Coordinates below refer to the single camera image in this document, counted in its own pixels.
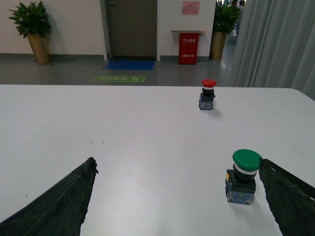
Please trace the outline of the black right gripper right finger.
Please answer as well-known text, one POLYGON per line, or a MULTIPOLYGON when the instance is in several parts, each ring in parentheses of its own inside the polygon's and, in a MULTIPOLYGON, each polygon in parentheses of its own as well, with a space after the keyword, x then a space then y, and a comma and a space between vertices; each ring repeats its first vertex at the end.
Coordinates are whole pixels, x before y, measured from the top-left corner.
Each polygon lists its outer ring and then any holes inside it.
POLYGON ((268 159, 260 159, 259 177, 282 235, 313 236, 315 188, 268 159))

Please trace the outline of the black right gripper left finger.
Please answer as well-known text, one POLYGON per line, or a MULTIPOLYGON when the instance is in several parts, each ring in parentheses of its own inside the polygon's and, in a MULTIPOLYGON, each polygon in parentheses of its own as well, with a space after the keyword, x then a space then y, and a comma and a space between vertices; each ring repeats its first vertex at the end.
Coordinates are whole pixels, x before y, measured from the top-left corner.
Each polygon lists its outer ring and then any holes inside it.
POLYGON ((2 236, 78 236, 91 199, 97 163, 92 157, 0 224, 2 236))

